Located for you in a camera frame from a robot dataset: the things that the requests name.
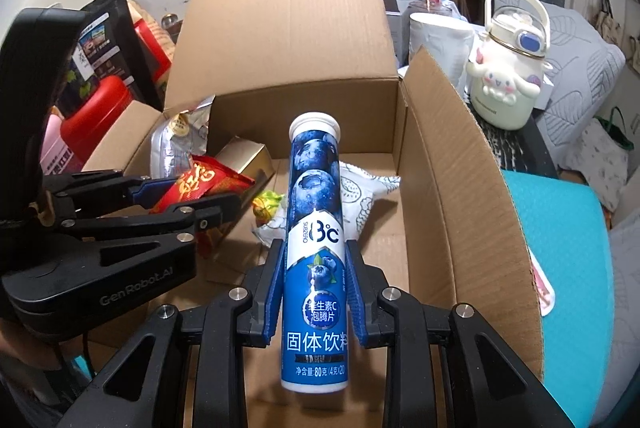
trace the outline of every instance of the black bag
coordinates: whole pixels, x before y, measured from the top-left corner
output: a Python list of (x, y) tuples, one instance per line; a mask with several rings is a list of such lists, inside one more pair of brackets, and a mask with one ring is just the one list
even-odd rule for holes
[(94, 0), (82, 10), (90, 13), (91, 23), (79, 43), (98, 79), (119, 76), (134, 99), (162, 112), (127, 0)]
[[(622, 132), (622, 130), (620, 130), (619, 127), (617, 127), (615, 124), (613, 124), (613, 114), (615, 113), (616, 110), (618, 111), (618, 113), (620, 115), (620, 120), (622, 121), (622, 127), (625, 129), (624, 132)], [(600, 124), (604, 128), (605, 132), (607, 132), (607, 134), (609, 134), (609, 137), (612, 138), (612, 140), (615, 141), (615, 143), (620, 148), (622, 148), (622, 150), (626, 150), (628, 152), (631, 152), (635, 148), (633, 142), (630, 141), (625, 135), (626, 134), (625, 118), (622, 117), (622, 112), (620, 111), (619, 108), (614, 106), (611, 109), (611, 114), (610, 114), (608, 120), (604, 119), (604, 118), (601, 118), (600, 116), (596, 116), (596, 118), (598, 118), (598, 121), (600, 122)]]

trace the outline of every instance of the gray pillow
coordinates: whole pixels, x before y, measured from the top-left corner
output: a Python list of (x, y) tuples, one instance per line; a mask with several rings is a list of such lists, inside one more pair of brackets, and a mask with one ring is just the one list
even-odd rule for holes
[[(495, 0), (496, 8), (504, 5), (535, 14), (524, 0)], [(617, 46), (606, 43), (577, 11), (543, 5), (551, 22), (551, 49), (546, 59), (554, 66), (547, 75), (555, 87), (537, 124), (557, 166), (613, 90), (625, 56)]]

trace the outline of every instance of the white cup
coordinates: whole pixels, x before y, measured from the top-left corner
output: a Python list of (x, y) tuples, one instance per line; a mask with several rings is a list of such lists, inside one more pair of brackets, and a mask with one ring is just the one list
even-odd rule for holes
[(474, 29), (464, 20), (431, 13), (413, 13), (410, 16), (409, 61), (421, 45), (433, 56), (456, 90), (474, 46)]

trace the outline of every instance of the bottle handle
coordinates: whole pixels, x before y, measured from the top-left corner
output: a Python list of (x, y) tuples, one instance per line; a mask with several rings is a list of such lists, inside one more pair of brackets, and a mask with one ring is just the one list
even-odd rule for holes
[[(489, 31), (491, 29), (491, 20), (492, 20), (492, 11), (491, 11), (491, 2), (493, 0), (485, 0), (484, 1), (484, 28)], [(551, 47), (551, 22), (549, 21), (549, 13), (546, 12), (545, 6), (542, 5), (542, 2), (539, 0), (525, 0), (529, 2), (533, 8), (538, 12), (538, 16), (540, 17), (540, 23), (543, 25), (545, 29), (545, 50), (548, 51), (549, 47)]]

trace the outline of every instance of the red object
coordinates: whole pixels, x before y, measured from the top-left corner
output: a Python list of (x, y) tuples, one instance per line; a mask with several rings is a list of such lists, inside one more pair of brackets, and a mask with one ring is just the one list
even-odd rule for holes
[(84, 163), (131, 101), (131, 93), (122, 80), (107, 76), (87, 102), (62, 122), (60, 136)]
[(154, 83), (156, 83), (162, 77), (162, 75), (171, 68), (171, 60), (166, 57), (166, 54), (164, 54), (164, 50), (162, 49), (162, 47), (158, 43), (158, 40), (156, 40), (156, 37), (151, 32), (151, 29), (149, 29), (149, 26), (144, 20), (138, 20), (133, 25), (133, 27), (135, 28), (138, 37), (143, 41), (146, 48), (149, 49), (149, 52), (156, 58), (156, 61), (158, 62), (158, 68), (156, 69), (156, 72), (151, 73), (151, 78), (153, 79)]
[(241, 194), (255, 184), (253, 179), (233, 171), (213, 157), (194, 155), (193, 166), (183, 173), (158, 201), (151, 213), (162, 213), (176, 202), (195, 201), (217, 193)]

